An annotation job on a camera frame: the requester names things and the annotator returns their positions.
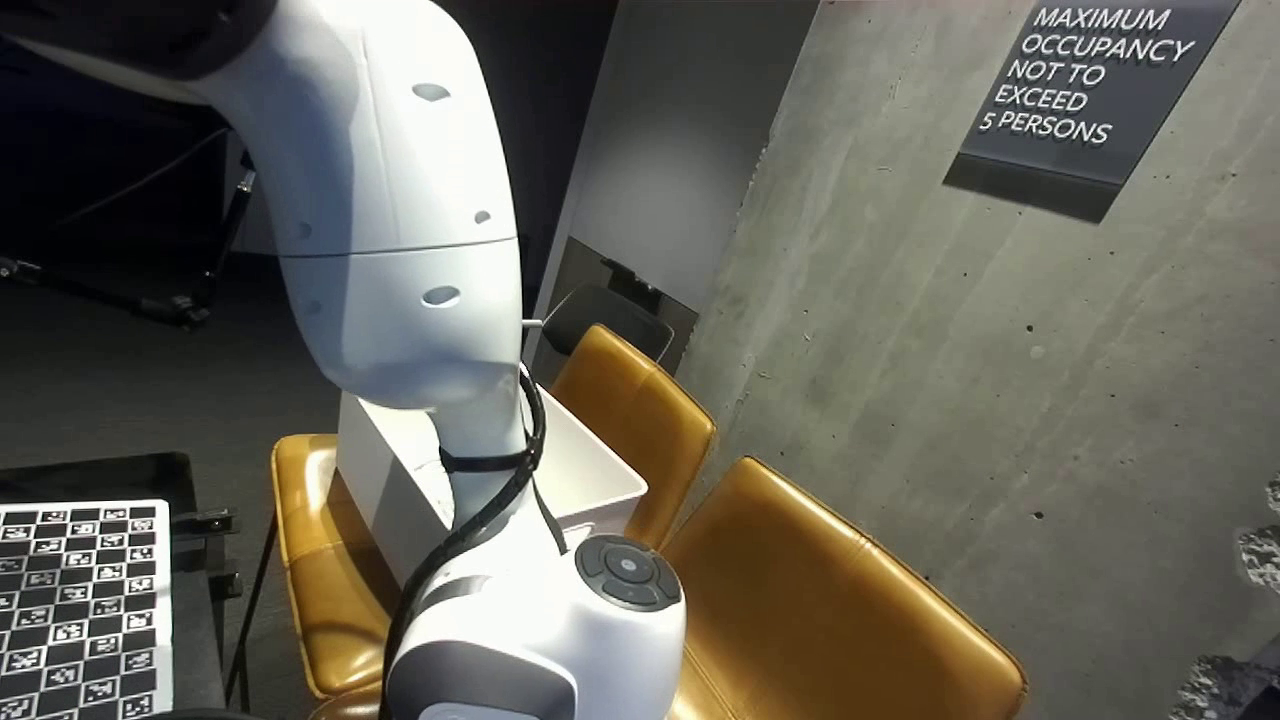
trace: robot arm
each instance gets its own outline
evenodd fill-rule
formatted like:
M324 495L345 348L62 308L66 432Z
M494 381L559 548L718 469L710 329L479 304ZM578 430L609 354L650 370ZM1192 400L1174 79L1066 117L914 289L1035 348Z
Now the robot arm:
M9 0L0 33L224 114L257 161L319 374L377 406L430 409L442 469L525 457L516 482L449 469L454 537L393 629L383 717L663 717L682 640L676 582L642 551L559 551L527 487L516 211L451 15L428 0Z

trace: sign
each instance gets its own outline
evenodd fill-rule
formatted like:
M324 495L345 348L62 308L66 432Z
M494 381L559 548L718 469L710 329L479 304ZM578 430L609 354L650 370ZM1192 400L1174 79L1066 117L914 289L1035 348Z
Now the sign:
M1241 0L1039 0L943 185L1102 220Z

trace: concrete wall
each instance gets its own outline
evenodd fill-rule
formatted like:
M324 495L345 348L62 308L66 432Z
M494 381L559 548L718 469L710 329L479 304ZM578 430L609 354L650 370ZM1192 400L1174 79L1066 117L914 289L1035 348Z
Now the concrete wall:
M549 261L568 238L686 308L718 273L811 0L620 0Z
M680 381L704 484L766 460L1002 640L1026 717L1145 720L1280 634L1236 558L1274 523L1280 5L1102 226L941 185L1026 8L821 5Z

